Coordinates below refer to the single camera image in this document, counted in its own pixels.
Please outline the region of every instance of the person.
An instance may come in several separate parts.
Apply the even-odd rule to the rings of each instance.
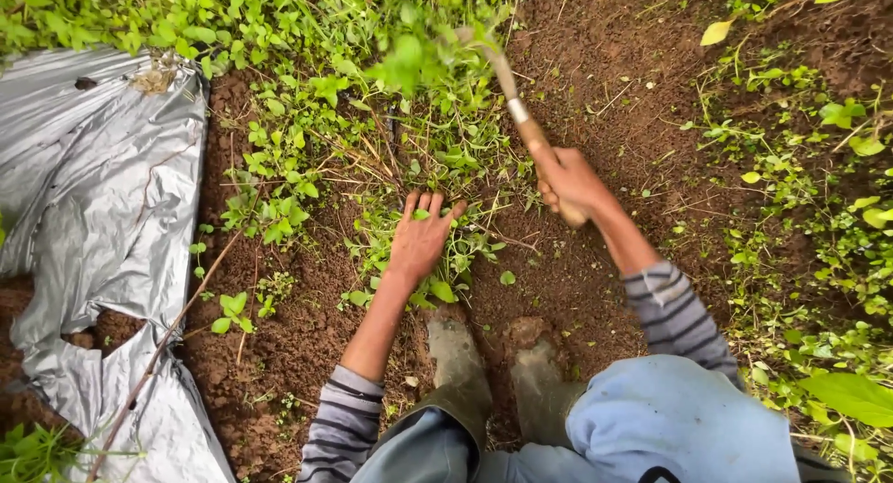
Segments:
[[[650,355],[614,362],[588,384],[562,380],[542,319],[510,327],[524,444],[486,452],[492,398],[455,304],[427,314],[430,394],[379,431],[382,379],[407,300],[440,260],[452,219],[439,193],[407,198],[372,306],[322,387],[297,483],[844,482],[791,442],[787,420],[743,394],[738,364],[686,276],[663,260],[575,149],[530,153],[546,204],[583,209],[605,240]],[[430,217],[413,220],[424,209]]]

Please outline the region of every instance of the ground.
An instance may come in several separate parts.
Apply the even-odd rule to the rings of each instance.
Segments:
[[[841,4],[833,13],[810,3],[791,15],[797,9],[793,5],[753,29],[751,45],[775,46],[796,38],[808,49],[803,54],[806,64],[826,74],[833,89],[863,93],[877,78],[893,76],[889,61],[873,53],[866,39],[890,48],[893,37],[888,32],[879,35],[879,28],[890,27],[890,0],[862,2],[858,11],[853,2]],[[700,114],[693,77],[713,66],[723,51],[721,46],[699,46],[704,28],[713,20],[711,13],[724,13],[721,4],[721,0],[520,0],[506,53],[530,112],[552,143],[583,151],[646,236],[672,255],[715,316],[727,321],[728,295],[721,279],[730,264],[722,236],[706,233],[699,241],[673,242],[672,230],[681,221],[718,230],[733,209],[760,206],[747,192],[720,191],[708,175],[739,168],[708,171],[709,157],[698,150],[700,133],[679,128]],[[212,110],[246,111],[251,79],[251,71],[215,79]],[[199,221],[215,226],[220,225],[225,200],[233,194],[223,172],[232,165],[240,167],[244,162],[239,154],[252,150],[244,131],[228,127],[212,115]],[[512,125],[506,121],[501,128],[512,133],[513,149],[521,150]],[[308,222],[314,244],[281,253],[258,240],[240,238],[210,281],[207,291],[220,295],[256,285],[274,271],[295,277],[291,295],[277,306],[274,317],[260,323],[261,333],[243,338],[240,332],[207,331],[220,316],[214,302],[199,302],[188,313],[186,338],[176,352],[193,373],[239,478],[278,481],[282,474],[296,471],[320,387],[363,317],[363,311],[351,304],[336,309],[341,294],[352,290],[356,281],[342,237],[350,235],[357,209],[341,199],[340,192],[352,191],[343,184],[335,187],[329,205]],[[506,356],[507,328],[514,318],[537,315],[553,325],[570,356],[571,378],[585,379],[614,360],[644,354],[646,347],[635,316],[625,308],[617,271],[592,226],[571,231],[560,218],[536,206],[525,212],[518,199],[499,215],[492,232],[513,243],[497,254],[498,263],[480,259],[474,263],[466,310],[496,402],[490,442],[509,449],[519,441]],[[227,235],[212,235],[204,258],[215,258],[228,240]],[[505,270],[515,273],[515,284],[500,283]],[[6,338],[11,317],[25,307],[29,296],[27,280],[0,284],[0,356],[11,363],[0,369],[0,386],[15,375],[14,352]],[[256,313],[260,304],[249,303]],[[106,323],[107,329],[91,332],[93,345],[104,342],[106,335],[113,335],[115,342],[133,331],[132,321],[108,320],[112,322]],[[407,314],[387,370],[383,425],[396,420],[430,388],[423,338],[422,324],[415,314]],[[0,419],[7,423],[6,419],[42,420],[47,415],[28,395],[10,398],[0,401],[4,405]]]

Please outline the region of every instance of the striped shirt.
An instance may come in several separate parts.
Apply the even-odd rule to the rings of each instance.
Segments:
[[[738,362],[685,274],[663,261],[624,279],[652,354],[679,355],[726,375],[745,392]],[[382,384],[337,366],[320,392],[296,483],[347,483],[366,462],[379,431]],[[793,443],[801,481],[844,483],[842,470]]]

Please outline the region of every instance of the light blue pants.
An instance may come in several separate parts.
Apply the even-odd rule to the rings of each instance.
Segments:
[[[787,419],[724,375],[654,355],[595,375],[565,423],[574,451],[483,455],[439,409],[379,447],[352,483],[799,483]]]

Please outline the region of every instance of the wooden handle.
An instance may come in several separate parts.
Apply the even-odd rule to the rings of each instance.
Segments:
[[[532,118],[528,118],[527,120],[518,123],[518,132],[520,133],[520,138],[524,141],[525,146],[529,147],[531,142],[539,141],[542,146],[546,147],[546,152],[549,156],[556,162],[558,161],[558,157],[555,156],[555,152],[552,150],[552,145],[549,144],[546,135],[543,134],[543,130]],[[568,226],[571,226],[571,228],[580,228],[589,219],[586,213],[564,201],[558,202],[558,212],[564,218],[564,222],[567,223]]]

